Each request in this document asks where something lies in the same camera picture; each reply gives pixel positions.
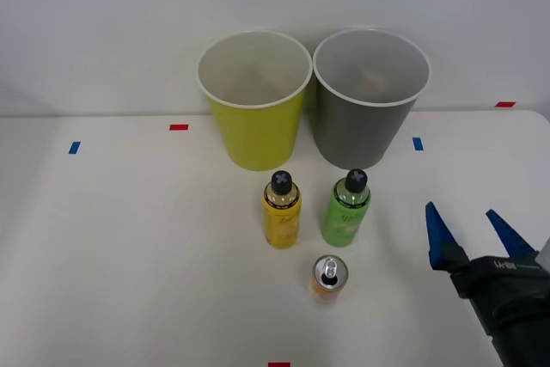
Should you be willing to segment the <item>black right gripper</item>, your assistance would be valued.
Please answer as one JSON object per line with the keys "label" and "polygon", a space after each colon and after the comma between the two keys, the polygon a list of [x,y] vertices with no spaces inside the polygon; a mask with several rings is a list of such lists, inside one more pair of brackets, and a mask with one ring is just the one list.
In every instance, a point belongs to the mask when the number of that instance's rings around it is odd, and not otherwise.
{"label": "black right gripper", "polygon": [[535,258],[532,248],[495,210],[486,213],[510,258],[485,256],[469,261],[436,206],[425,206],[429,261],[435,271],[449,272],[459,297],[467,299],[485,333],[528,321],[549,319],[549,274],[538,264],[512,258]]}

